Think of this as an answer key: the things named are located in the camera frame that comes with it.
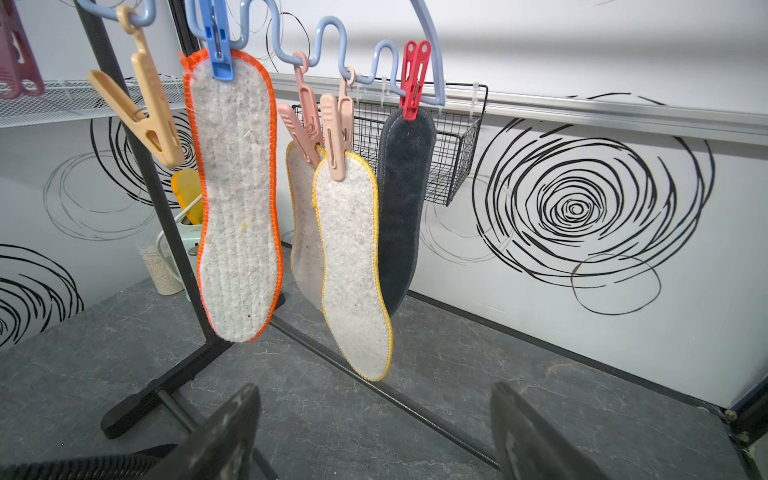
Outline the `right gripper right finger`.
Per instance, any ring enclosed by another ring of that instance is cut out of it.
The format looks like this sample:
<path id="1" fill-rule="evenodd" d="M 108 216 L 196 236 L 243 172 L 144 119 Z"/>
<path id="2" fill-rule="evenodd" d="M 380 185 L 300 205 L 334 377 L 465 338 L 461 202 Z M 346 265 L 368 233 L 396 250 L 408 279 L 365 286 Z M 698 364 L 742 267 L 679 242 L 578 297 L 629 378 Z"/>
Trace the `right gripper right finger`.
<path id="1" fill-rule="evenodd" d="M 505 479 L 605 479 L 607 475 L 509 384 L 493 385 L 491 429 Z"/>

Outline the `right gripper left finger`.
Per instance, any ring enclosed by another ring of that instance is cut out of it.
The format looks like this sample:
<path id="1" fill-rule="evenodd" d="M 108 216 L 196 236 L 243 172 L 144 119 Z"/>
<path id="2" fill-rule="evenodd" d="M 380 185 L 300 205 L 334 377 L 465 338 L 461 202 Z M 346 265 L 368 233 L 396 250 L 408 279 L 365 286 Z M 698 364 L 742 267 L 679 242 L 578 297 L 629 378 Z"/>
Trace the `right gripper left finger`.
<path id="1" fill-rule="evenodd" d="M 247 384 L 150 469 L 145 479 L 248 479 L 261 411 L 258 387 Z"/>

